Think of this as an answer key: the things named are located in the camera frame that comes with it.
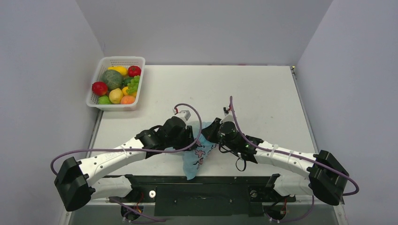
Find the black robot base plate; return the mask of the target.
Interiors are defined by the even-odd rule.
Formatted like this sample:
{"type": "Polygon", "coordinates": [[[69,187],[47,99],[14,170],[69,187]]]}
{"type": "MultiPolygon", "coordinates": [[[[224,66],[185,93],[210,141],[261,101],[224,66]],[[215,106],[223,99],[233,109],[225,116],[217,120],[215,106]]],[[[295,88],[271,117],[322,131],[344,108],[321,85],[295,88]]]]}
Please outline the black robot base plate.
{"type": "Polygon", "coordinates": [[[127,175],[132,191],[117,201],[154,207],[155,216],[262,216],[265,210],[295,202],[274,189],[272,176],[182,176],[127,175]]]}

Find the light blue printed plastic bag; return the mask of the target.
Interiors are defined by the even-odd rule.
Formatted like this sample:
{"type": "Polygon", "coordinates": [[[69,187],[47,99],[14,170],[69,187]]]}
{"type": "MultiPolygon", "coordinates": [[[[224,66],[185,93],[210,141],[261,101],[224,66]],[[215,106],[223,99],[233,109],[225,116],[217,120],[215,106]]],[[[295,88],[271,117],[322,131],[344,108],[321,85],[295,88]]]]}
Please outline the light blue printed plastic bag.
{"type": "Polygon", "coordinates": [[[187,180],[192,180],[198,174],[206,158],[216,147],[216,143],[212,143],[206,140],[203,135],[200,135],[196,149],[177,153],[182,155],[183,172],[187,180]]]}

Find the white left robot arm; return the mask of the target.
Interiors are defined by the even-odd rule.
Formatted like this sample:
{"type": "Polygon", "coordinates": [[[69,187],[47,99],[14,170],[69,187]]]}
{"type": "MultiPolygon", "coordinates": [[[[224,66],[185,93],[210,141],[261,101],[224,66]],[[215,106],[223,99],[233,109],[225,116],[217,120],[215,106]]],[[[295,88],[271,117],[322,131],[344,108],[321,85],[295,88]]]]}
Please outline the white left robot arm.
{"type": "Polygon", "coordinates": [[[187,125],[189,118],[189,112],[182,111],[163,125],[143,130],[114,149],[99,149],[100,154],[80,160],[65,159],[54,180],[65,210],[76,211],[92,199],[105,197],[137,200],[140,188],[128,176],[109,177],[109,174],[153,155],[193,150],[199,137],[187,125]]]}

